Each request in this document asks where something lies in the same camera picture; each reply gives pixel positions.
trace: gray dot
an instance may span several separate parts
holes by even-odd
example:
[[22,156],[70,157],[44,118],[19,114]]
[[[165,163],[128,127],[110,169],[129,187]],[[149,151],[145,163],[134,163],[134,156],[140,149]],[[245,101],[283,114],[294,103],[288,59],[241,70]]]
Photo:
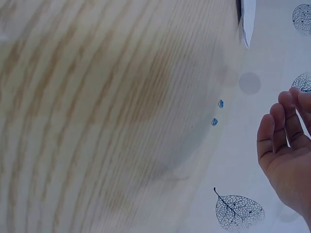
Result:
[[257,76],[257,74],[251,72],[244,73],[240,77],[239,87],[245,94],[254,95],[260,90],[260,78]]

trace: wooden surface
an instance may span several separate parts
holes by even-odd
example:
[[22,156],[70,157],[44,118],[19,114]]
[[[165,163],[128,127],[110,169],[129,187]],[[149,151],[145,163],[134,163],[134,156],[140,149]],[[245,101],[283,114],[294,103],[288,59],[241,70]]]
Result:
[[175,232],[236,89],[236,0],[0,4],[0,232]]

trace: black leaf outline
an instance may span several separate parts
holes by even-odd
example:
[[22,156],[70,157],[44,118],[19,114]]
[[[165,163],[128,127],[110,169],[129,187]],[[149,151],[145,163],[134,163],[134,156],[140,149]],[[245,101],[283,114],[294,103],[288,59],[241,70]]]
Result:
[[216,217],[219,224],[231,233],[239,233],[264,220],[264,209],[256,201],[242,196],[218,196]]
[[293,24],[301,35],[311,35],[311,5],[302,4],[295,8]]
[[308,72],[299,75],[292,86],[297,87],[302,92],[311,92],[311,75]]

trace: hand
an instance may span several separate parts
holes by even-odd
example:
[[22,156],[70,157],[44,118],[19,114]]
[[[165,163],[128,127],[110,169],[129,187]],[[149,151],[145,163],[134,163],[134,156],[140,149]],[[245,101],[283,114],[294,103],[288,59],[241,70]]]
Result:
[[259,164],[277,195],[311,224],[311,94],[291,88],[264,115],[257,135]]

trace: blue small object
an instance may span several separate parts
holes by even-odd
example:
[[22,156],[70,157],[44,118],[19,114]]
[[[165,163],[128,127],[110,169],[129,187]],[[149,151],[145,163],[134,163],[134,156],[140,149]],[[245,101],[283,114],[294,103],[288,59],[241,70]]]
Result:
[[224,103],[223,100],[220,100],[219,103],[218,103],[218,105],[219,105],[220,108],[224,108],[224,104],[225,104],[225,103]]
[[213,120],[212,120],[212,125],[213,126],[216,126],[218,124],[218,120],[216,119],[216,118],[214,118]]

